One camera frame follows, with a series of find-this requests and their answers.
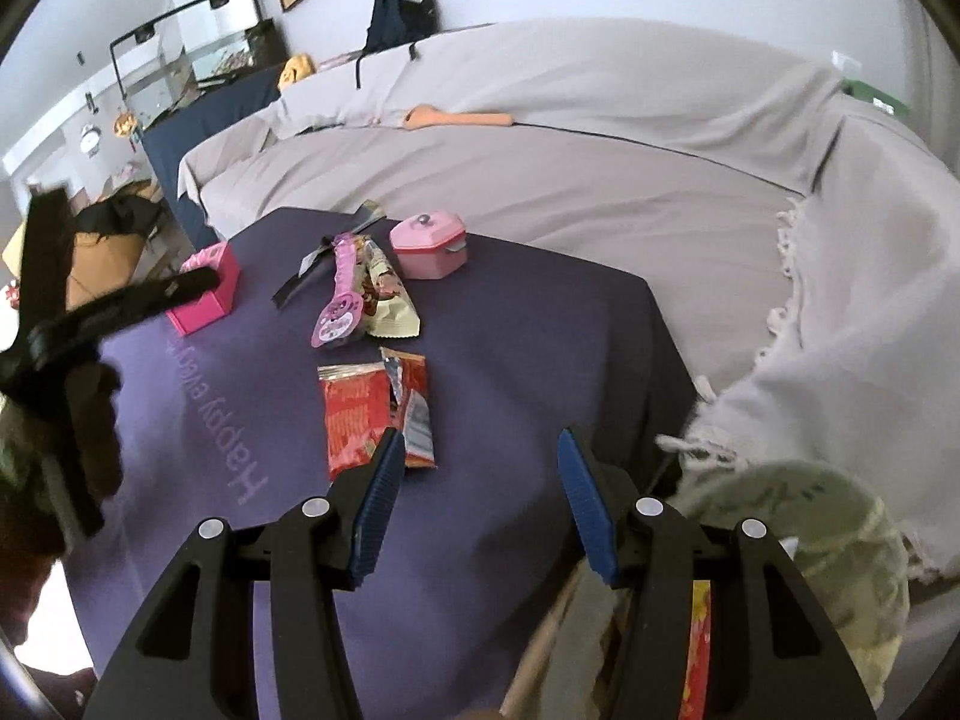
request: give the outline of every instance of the power outlet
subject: power outlet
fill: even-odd
[[[843,52],[833,52],[833,66],[841,71],[845,79],[851,81],[860,80],[863,73],[863,63],[858,62],[852,56],[845,55]]]

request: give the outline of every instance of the pink open box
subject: pink open box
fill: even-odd
[[[181,271],[192,271],[203,266],[210,266],[218,272],[220,285],[211,292],[203,293],[196,302],[167,312],[170,322],[174,323],[181,336],[188,336],[233,310],[233,295],[240,277],[240,266],[237,265],[230,245],[223,242],[198,251],[184,263]]]

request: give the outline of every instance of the blue gripper pad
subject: blue gripper pad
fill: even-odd
[[[377,447],[377,453],[381,455],[380,462],[353,521],[353,551],[347,570],[357,587],[376,568],[390,515],[400,494],[407,455],[402,433],[395,433],[386,446]]]
[[[603,503],[593,476],[587,467],[583,452],[570,430],[560,434],[557,445],[560,483],[577,523],[580,541],[587,553],[587,560],[600,578],[609,586],[615,586],[619,568],[616,562],[616,528],[610,513]]]

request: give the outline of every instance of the black backpack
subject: black backpack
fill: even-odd
[[[435,35],[438,27],[436,0],[375,0],[367,45],[357,59],[357,89],[365,56],[410,44],[410,58],[416,59],[416,41]]]

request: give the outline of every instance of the ceiling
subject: ceiling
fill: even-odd
[[[0,156],[109,65],[112,40],[166,9],[166,0],[41,0],[0,64]]]

